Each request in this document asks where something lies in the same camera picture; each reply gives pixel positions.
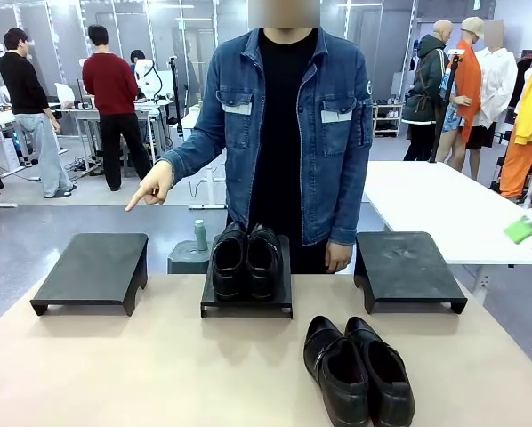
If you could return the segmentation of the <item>person's right hand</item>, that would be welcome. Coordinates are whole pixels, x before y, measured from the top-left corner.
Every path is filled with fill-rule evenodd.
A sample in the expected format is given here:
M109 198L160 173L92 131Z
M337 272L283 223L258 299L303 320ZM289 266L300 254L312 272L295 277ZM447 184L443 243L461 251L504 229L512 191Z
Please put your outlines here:
M141 180L125 211L132 211L141 201L146 205L162 205L167 198L169 190L173 187L173 181L172 165L166 160L157 161Z

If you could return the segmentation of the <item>person's left hand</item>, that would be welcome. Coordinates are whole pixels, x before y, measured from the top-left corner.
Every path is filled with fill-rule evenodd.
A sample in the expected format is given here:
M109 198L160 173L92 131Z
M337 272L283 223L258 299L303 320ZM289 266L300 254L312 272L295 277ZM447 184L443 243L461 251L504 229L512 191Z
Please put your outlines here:
M328 242L326 245L326 271L330 274L344 270L352 259L352 247Z

